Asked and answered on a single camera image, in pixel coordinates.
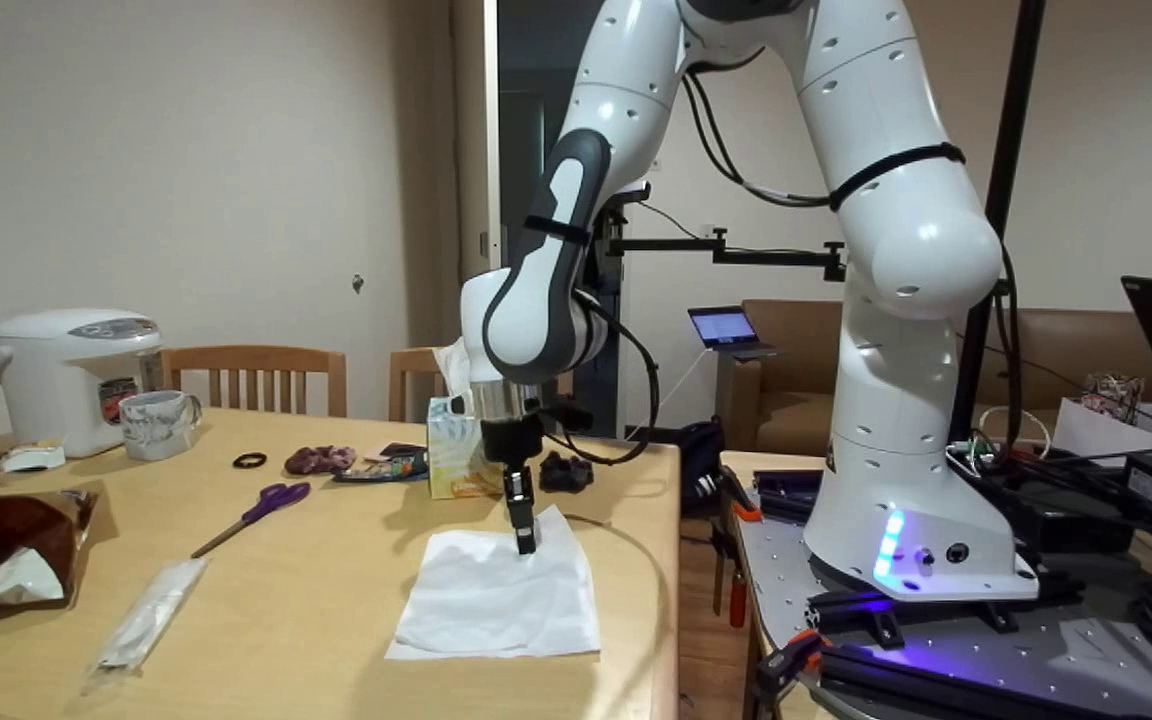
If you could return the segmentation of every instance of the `desk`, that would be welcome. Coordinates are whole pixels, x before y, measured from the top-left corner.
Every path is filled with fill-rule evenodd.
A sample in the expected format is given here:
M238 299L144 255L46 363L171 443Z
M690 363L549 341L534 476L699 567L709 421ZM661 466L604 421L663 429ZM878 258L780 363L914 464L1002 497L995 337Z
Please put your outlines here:
M0 614L0 715L675 715L675 448L594 466L558 504L581 535L604 630L599 657L386 664L382 648L435 529L506 531L487 501L429 501L429 482L328 482L215 554L139 667L93 664L149 580L227 529L303 443L375 450L418 425L303 421L207 406L192 450L133 464L120 448L0 492L103 482L106 525L70 609ZM234 473L233 456L267 450Z
M751 478L755 466L798 466L797 456L725 450L725 464ZM758 628L788 640L809 628L802 609L829 582L817 575L802 548L802 529L783 520L735 525L735 548L751 580ZM1009 687L1035 705L1050 699L1083 713L1152 715L1152 643L1129 622L1122 609L1145 588L1145 572L1129 554L1044 554L1087 588L1079 604L1014 609L1014 630L995 630L970 612L902 614L902 648L878 648L868 630L832 630L832 643L850 643L882 664L923 667L935 687L968 678L974 687ZM812 687L812 699L840 715L910 715L882 705ZM817 715L809 694L788 694L780 715Z

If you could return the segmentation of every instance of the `cup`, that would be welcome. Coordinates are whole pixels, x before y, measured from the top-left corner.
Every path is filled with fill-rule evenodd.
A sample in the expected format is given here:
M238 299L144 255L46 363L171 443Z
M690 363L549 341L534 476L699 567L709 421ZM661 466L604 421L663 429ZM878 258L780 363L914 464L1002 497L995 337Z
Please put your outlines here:
M202 404L186 392L134 392L120 399L123 448L133 460L162 460L192 448Z

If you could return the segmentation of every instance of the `napkin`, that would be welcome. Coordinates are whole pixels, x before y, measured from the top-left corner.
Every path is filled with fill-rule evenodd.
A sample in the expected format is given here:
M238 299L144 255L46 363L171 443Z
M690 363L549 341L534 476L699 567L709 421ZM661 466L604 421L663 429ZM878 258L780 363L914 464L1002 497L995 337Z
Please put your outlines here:
M565 510L534 514L540 548L510 531L435 531L386 660L572 657L599 648L590 575Z

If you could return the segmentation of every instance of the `chair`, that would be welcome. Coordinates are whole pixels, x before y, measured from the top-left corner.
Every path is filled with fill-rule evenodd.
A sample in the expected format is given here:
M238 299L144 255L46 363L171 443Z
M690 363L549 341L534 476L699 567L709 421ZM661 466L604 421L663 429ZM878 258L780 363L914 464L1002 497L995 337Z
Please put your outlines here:
M448 382L432 347L386 351L386 421L418 425L429 395L438 392L448 392Z
M202 381L202 404L307 414L307 389L323 382L328 414L344 414L344 354L292 343L201 343L162 347L158 372L171 389Z

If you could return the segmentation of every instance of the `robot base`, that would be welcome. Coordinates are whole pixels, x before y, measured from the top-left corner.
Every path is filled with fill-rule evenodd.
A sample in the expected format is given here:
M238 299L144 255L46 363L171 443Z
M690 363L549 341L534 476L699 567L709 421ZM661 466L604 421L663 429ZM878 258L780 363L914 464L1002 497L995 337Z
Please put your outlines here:
M1038 575L1009 520L943 464L822 473L809 552L900 604L1035 601Z

